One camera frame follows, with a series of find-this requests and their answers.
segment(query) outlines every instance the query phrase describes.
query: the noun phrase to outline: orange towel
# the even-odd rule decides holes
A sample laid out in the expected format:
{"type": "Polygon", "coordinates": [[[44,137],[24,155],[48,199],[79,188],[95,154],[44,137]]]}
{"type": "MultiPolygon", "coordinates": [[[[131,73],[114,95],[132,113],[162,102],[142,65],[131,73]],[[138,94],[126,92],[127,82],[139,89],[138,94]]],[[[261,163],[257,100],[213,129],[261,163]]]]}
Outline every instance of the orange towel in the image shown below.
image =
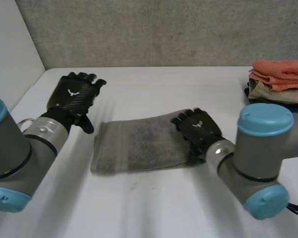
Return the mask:
{"type": "Polygon", "coordinates": [[[274,91],[298,88],[298,60],[258,60],[253,67],[249,78],[269,84],[274,91]]]}
{"type": "Polygon", "coordinates": [[[283,84],[271,84],[270,83],[270,77],[271,76],[259,76],[258,74],[255,73],[250,73],[249,78],[254,79],[254,80],[258,80],[258,81],[262,81],[263,83],[266,83],[270,86],[270,88],[276,92],[281,92],[284,91],[286,89],[290,89],[290,88],[298,88],[298,80],[289,80],[292,83],[283,83],[283,84]]]}
{"type": "Polygon", "coordinates": [[[298,60],[257,60],[253,68],[263,75],[273,76],[280,79],[298,80],[298,60]]]}

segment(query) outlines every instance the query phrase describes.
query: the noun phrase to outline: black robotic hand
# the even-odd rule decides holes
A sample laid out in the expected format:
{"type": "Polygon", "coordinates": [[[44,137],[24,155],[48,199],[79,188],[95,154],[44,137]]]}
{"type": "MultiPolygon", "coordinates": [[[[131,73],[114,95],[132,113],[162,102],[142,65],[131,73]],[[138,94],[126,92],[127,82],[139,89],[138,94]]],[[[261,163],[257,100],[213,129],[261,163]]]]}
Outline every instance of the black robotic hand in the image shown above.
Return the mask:
{"type": "Polygon", "coordinates": [[[91,134],[94,127],[87,117],[88,108],[93,105],[95,97],[106,81],[96,79],[95,74],[71,72],[63,76],[47,104],[47,113],[43,117],[50,117],[67,128],[72,124],[80,126],[84,132],[91,134]]]}
{"type": "Polygon", "coordinates": [[[205,153],[215,141],[222,139],[222,132],[210,115],[196,108],[187,110],[171,121],[181,132],[183,138],[190,142],[190,155],[203,159],[205,153]]]}

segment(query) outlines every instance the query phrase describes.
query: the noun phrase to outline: gray concrete wall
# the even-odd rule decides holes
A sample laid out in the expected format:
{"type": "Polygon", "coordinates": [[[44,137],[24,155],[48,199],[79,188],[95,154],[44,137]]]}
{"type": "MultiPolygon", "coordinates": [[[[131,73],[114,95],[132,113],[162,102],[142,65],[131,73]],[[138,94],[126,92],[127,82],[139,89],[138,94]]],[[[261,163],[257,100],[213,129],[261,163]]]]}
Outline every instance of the gray concrete wall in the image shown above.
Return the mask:
{"type": "Polygon", "coordinates": [[[16,0],[46,69],[298,59],[298,0],[16,0]]]}

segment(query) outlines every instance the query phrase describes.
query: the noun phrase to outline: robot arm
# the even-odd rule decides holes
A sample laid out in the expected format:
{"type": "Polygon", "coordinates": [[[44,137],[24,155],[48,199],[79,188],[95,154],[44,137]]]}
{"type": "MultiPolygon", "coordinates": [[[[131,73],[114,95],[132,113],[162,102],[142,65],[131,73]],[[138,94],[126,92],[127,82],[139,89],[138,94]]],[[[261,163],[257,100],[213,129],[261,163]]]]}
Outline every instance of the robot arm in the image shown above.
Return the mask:
{"type": "Polygon", "coordinates": [[[71,126],[94,128],[87,117],[106,81],[95,74],[63,76],[49,99],[47,112],[22,134],[0,100],[0,211],[20,212],[65,144],[71,126]]]}
{"type": "Polygon", "coordinates": [[[270,218],[287,207],[288,192],[277,178],[282,160],[298,157],[298,113],[274,104],[245,107],[236,145],[199,109],[172,122],[191,142],[196,158],[207,162],[254,218],[270,218]]]}

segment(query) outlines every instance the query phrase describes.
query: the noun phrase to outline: gray towel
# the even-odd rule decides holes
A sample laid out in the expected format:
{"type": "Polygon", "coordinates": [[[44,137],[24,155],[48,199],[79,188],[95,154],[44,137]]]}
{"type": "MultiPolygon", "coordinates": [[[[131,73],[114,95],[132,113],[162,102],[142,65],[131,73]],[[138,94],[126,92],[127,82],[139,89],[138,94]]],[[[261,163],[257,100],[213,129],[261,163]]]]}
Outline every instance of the gray towel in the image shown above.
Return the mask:
{"type": "Polygon", "coordinates": [[[181,112],[102,123],[90,171],[114,174],[184,165],[190,145],[170,122],[181,112]]]}

